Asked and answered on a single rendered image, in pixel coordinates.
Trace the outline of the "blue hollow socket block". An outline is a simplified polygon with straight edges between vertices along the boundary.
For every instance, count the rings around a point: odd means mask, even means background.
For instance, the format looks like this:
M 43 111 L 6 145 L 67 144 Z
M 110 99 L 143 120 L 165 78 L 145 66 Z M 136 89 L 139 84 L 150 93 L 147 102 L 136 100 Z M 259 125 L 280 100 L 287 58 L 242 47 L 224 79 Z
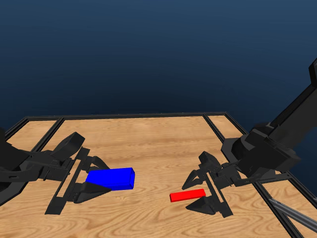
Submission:
M 112 191 L 133 189 L 134 181 L 135 172 L 133 168 L 90 171 L 85 180 L 85 182 L 110 188 Z

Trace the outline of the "thin red peg bar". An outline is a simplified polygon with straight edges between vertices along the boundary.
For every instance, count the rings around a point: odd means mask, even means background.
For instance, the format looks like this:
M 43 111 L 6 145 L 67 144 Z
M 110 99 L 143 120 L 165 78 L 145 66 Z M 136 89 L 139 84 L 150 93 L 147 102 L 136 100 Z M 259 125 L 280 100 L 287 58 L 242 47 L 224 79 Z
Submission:
M 169 198 L 170 198 L 170 202 L 178 202 L 178 201 L 190 200 L 195 198 L 201 198 L 203 196 L 206 196 L 204 189 L 194 189 L 194 190 L 171 193 L 169 195 Z

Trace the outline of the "silver aluminium brace rail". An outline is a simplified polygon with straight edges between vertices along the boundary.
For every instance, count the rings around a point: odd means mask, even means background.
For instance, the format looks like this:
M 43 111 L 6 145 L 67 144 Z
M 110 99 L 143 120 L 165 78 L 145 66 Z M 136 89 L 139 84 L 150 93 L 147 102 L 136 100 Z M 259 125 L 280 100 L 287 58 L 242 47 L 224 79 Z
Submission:
M 314 231 L 317 233 L 317 221 L 314 219 L 300 213 L 297 210 L 292 209 L 291 207 L 275 200 L 275 199 L 269 199 L 271 204 L 280 212 L 282 212 L 284 215 L 292 218 L 293 220 L 297 221 L 298 223 L 302 224 L 303 226 L 307 227 L 308 229 Z

